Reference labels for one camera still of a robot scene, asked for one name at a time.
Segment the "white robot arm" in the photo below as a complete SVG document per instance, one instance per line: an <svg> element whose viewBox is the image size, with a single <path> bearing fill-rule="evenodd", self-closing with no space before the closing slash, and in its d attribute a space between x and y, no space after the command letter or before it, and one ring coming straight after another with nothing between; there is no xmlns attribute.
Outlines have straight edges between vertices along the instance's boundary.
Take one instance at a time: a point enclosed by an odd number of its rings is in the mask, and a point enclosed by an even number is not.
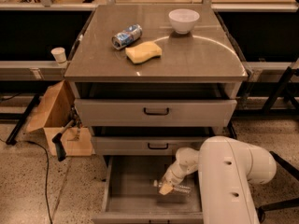
<svg viewBox="0 0 299 224"><path fill-rule="evenodd" d="M198 150L179 148L158 189L166 195L196 172L204 224L260 224L249 186L270 182L276 171L276 162L266 149L214 136Z"/></svg>

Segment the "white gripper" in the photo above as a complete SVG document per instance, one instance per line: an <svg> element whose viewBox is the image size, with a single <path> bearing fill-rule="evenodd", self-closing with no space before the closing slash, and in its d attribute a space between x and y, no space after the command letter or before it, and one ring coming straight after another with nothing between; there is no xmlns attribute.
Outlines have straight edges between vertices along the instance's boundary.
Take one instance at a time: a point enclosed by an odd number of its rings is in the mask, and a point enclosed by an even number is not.
<svg viewBox="0 0 299 224"><path fill-rule="evenodd" d="M165 183L161 185L159 193L162 195L169 194L174 189L173 186L179 185L186 175L187 168L178 162L174 162L167 168L162 178Z"/></svg>

